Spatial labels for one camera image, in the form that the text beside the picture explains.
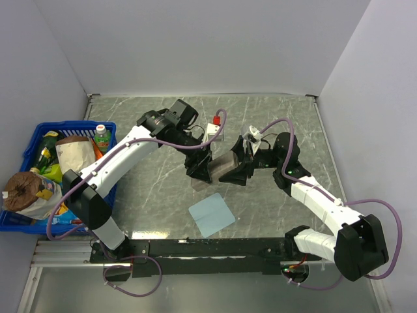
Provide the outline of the grey felt glasses case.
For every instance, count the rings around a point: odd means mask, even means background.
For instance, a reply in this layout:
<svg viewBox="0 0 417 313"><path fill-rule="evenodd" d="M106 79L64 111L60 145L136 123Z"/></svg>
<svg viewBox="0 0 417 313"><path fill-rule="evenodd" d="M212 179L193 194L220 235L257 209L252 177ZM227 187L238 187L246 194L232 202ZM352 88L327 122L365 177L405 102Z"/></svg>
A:
<svg viewBox="0 0 417 313"><path fill-rule="evenodd" d="M211 178L210 183L191 178L190 186L197 192L208 188L210 185L219 182L219 178L238 166L238 157L235 152L228 151L222 156L215 158L208 163L208 173Z"/></svg>

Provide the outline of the light blue cleaning cloth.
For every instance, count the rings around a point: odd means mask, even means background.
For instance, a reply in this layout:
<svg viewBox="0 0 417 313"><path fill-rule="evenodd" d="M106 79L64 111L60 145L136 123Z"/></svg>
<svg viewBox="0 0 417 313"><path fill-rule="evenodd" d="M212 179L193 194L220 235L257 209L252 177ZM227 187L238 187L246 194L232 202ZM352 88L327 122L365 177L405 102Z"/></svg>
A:
<svg viewBox="0 0 417 313"><path fill-rule="evenodd" d="M192 205L188 211L203 238L214 235L236 221L235 216L219 193Z"/></svg>

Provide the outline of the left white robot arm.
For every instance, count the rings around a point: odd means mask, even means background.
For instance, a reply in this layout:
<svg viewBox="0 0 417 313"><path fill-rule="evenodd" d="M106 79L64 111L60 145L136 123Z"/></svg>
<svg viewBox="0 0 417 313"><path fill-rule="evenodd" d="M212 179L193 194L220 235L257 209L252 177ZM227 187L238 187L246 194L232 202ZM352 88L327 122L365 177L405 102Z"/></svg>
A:
<svg viewBox="0 0 417 313"><path fill-rule="evenodd" d="M183 100L169 109L144 113L136 126L102 158L80 172L68 170L63 176L66 206L106 246L115 262L126 259L127 237L112 217L105 197L119 179L140 160L166 145L185 155L187 176L209 183L210 143L193 137L189 128L198 112Z"/></svg>

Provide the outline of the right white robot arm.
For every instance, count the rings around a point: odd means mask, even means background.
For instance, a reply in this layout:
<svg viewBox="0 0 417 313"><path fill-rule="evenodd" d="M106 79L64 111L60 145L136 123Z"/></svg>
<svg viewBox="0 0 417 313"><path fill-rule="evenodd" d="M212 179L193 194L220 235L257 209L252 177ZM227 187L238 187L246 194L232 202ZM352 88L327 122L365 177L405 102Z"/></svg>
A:
<svg viewBox="0 0 417 313"><path fill-rule="evenodd" d="M278 134L267 149L260 148L261 136L239 136L232 152L238 165L220 177L222 183L244 186L255 170L273 169L276 186L306 206L331 231L329 235L301 225L285 234L284 251L292 260L304 254L336 264L350 281L366 276L388 262L388 250L381 222L374 215L364 216L343 205L326 191L301 165L296 136Z"/></svg>

